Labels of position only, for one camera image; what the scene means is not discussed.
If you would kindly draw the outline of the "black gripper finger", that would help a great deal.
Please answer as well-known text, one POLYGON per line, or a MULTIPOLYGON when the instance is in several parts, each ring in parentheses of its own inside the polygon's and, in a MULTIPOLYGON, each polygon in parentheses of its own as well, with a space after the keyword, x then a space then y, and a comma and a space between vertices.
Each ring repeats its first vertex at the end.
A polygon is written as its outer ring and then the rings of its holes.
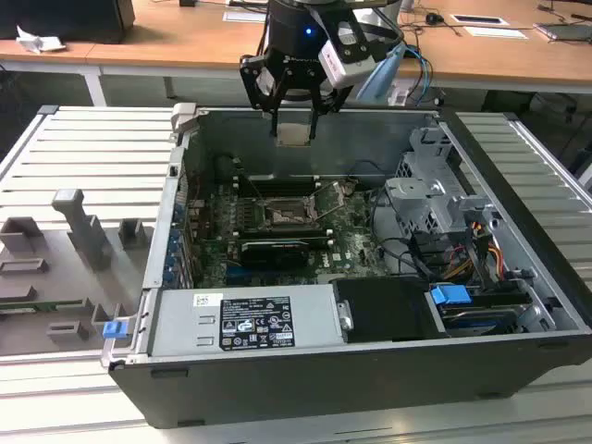
POLYGON ((268 67, 269 61, 268 54, 243 55, 240 58, 239 72, 252 108, 271 116, 270 135, 276 138, 278 135, 278 110, 283 93, 283 83, 282 80, 276 83, 276 79, 268 67), (258 83, 264 73, 271 76, 271 92, 264 92, 258 83))
POLYGON ((309 140, 311 141, 316 135, 318 119, 323 115, 339 112, 350 95, 352 87, 349 86, 342 89, 333 89, 329 95, 323 96, 320 91, 320 81, 309 80, 308 90, 312 102, 309 130, 309 140))

